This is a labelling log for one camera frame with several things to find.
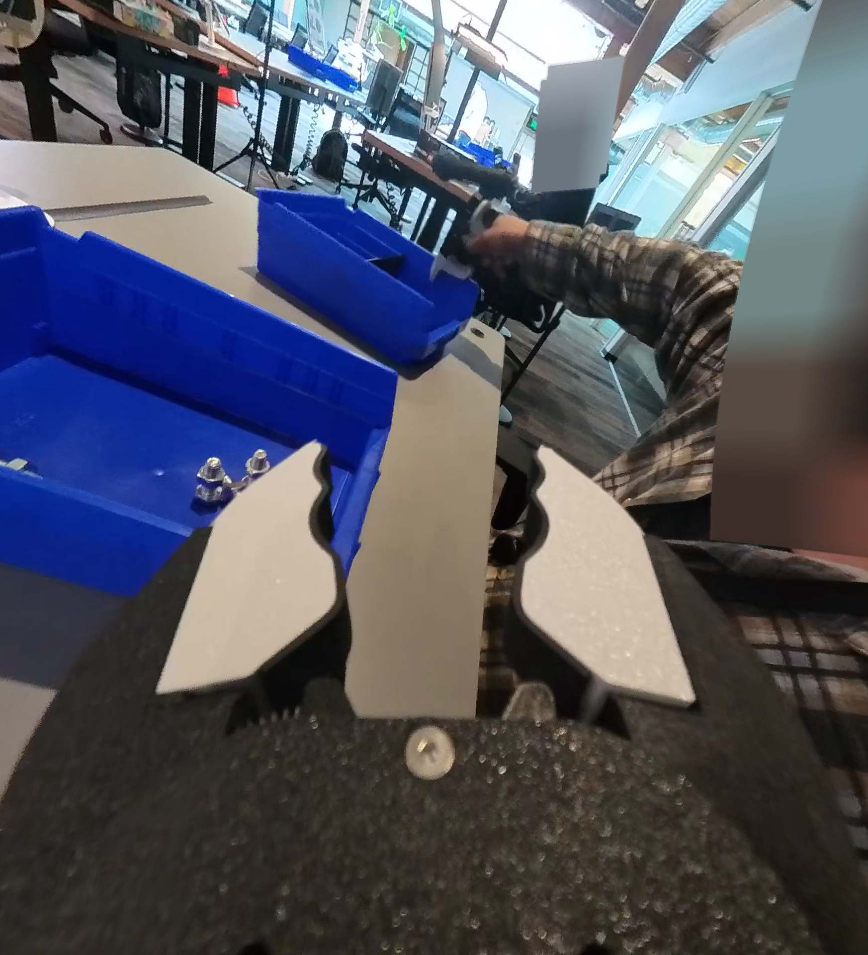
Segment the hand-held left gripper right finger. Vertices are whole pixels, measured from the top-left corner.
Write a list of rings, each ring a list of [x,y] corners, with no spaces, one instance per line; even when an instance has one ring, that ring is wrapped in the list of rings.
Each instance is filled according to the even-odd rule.
[[[514,578],[511,661],[567,719],[607,702],[689,710],[696,694],[646,538],[606,491],[550,448],[536,453],[536,537]]]

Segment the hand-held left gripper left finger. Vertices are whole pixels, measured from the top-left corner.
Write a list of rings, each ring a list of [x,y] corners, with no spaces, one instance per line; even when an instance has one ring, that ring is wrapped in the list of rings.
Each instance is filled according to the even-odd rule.
[[[326,448],[309,442],[214,520],[157,695],[244,686],[338,613],[330,478]]]

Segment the blue plastic bin without dividers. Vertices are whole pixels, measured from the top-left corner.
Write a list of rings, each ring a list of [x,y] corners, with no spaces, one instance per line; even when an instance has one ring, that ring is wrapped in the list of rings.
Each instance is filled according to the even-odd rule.
[[[398,378],[232,295],[34,207],[0,210],[0,563],[133,596],[215,510],[230,474],[309,442],[331,465],[331,544],[348,574]]]

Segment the person's right forearm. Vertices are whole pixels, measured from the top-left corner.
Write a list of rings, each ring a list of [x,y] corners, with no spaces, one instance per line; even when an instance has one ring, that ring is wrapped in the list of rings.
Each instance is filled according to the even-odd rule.
[[[705,337],[731,320],[742,273],[741,262],[689,243],[543,221],[526,227],[515,262],[535,292],[668,353],[709,348]]]

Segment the person's right hand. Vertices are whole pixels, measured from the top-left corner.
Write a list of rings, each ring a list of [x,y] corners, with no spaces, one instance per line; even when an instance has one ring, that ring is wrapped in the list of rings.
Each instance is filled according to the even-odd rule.
[[[543,221],[500,215],[485,230],[470,234],[465,239],[465,249],[485,266],[501,270],[523,266],[536,258],[543,225]]]

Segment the small blue storage bin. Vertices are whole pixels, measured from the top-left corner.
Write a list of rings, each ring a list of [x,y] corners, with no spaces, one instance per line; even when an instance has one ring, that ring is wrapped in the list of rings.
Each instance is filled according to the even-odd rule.
[[[296,68],[312,78],[338,86],[347,93],[358,93],[361,89],[357,78],[293,44],[287,46],[286,54]]]
[[[483,147],[472,141],[454,145],[463,155],[485,168],[502,170],[513,168],[513,163],[504,158],[502,149]]]

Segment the wooden office desk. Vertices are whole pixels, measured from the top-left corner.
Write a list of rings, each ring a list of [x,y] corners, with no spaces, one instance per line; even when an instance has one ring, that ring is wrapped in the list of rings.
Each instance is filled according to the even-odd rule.
[[[11,32],[0,46],[14,51],[22,68],[30,131],[36,141],[56,142],[56,113],[51,104],[51,60],[43,2],[36,2],[37,17],[23,31]],[[215,152],[218,98],[210,87],[237,88],[241,78],[264,78],[264,68],[256,56],[221,34],[209,38],[209,26],[187,16],[200,33],[195,44],[176,37],[164,37],[123,23],[112,14],[87,2],[56,2],[79,15],[84,22],[107,30],[116,37],[119,54],[135,68],[154,69],[166,77],[184,79],[182,115],[182,155],[210,170]]]
[[[344,113],[356,113],[366,103],[366,93],[347,93],[338,86],[312,78],[296,68],[285,51],[271,55],[268,93],[278,96],[271,145],[289,162],[293,158],[297,137],[298,117],[302,103],[326,106],[337,118]]]
[[[416,143],[408,138],[366,131],[361,141],[392,161],[404,174],[408,186],[424,194],[427,202],[415,222],[411,240],[430,252],[436,251],[449,215],[466,206],[475,196],[475,187],[439,177],[431,163],[416,154]]]

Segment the black backpack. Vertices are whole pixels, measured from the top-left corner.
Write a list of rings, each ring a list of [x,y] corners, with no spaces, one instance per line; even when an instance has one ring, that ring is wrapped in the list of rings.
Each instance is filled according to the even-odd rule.
[[[345,179],[345,167],[348,157],[348,142],[339,129],[329,129],[321,137],[319,147],[312,159],[312,169],[316,176],[341,187]]]

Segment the black tripod stand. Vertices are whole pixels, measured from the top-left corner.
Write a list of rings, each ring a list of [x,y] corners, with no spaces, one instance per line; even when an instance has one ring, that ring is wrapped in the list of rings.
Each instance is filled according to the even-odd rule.
[[[274,187],[278,187],[279,175],[287,174],[289,166],[284,157],[271,145],[266,145],[263,141],[263,117],[268,101],[270,62],[273,52],[273,2],[266,2],[264,27],[262,36],[264,38],[263,58],[261,61],[261,72],[258,80],[257,111],[254,124],[252,125],[252,137],[249,142],[229,160],[220,163],[213,169],[213,173],[225,178],[229,167],[246,159],[249,161],[246,181],[243,185],[245,192],[254,193],[254,179],[257,167],[261,167],[262,172],[268,177]]]

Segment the black mesh wastebasket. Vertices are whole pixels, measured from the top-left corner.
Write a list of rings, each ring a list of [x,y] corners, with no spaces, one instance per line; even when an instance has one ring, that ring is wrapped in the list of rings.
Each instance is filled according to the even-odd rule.
[[[152,68],[116,63],[117,103],[123,116],[140,130],[154,130],[163,121],[162,75]]]

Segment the black office chair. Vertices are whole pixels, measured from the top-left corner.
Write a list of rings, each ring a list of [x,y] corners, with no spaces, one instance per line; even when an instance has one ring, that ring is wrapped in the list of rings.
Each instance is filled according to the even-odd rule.
[[[53,65],[52,49],[38,45],[17,51],[16,63],[0,63],[0,83],[22,87],[31,137],[34,141],[57,142],[56,112],[79,113],[95,124],[100,141],[113,143],[110,126],[99,115],[63,91]]]

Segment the wooden post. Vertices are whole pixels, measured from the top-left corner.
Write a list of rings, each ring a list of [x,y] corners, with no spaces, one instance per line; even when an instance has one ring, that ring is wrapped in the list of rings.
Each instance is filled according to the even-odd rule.
[[[624,57],[612,132],[621,125],[621,113],[644,71],[650,66],[666,34],[675,23],[685,1],[653,1],[646,10]]]

